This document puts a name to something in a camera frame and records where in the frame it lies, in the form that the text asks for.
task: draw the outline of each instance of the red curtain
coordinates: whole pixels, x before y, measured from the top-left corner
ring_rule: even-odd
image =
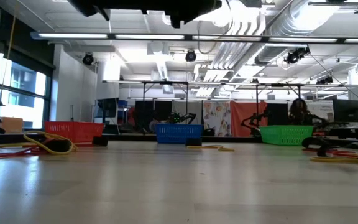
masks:
[[[251,117],[256,113],[255,103],[236,103],[235,101],[230,102],[231,107],[231,131],[234,137],[249,137],[251,130],[247,127],[241,126],[243,119]],[[267,107],[267,103],[262,101],[258,104],[259,114],[263,113]],[[266,126],[267,118],[262,118],[259,125]]]

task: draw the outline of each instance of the floor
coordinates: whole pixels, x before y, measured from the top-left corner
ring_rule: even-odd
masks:
[[[358,223],[358,165],[300,147],[110,142],[0,159],[0,223]]]

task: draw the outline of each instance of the computer monitor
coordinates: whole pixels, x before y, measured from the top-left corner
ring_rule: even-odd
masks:
[[[358,100],[333,100],[335,122],[358,122]]]

